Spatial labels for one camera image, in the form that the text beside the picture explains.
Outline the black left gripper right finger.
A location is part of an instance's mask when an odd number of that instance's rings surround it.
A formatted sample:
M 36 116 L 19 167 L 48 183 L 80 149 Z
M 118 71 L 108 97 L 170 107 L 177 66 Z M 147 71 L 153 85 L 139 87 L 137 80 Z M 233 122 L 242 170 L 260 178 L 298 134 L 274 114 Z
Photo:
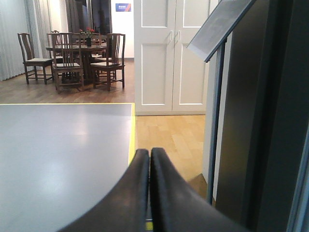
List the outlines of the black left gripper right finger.
M 200 197 L 163 148 L 151 151 L 150 199 L 155 232 L 245 232 Z

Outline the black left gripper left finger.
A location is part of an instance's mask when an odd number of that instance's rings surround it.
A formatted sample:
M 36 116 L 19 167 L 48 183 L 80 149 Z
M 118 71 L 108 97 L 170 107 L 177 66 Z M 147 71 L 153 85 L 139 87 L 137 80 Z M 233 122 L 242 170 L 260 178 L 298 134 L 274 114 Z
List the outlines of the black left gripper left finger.
M 149 152 L 138 149 L 112 190 L 61 232 L 144 232 L 148 201 Z

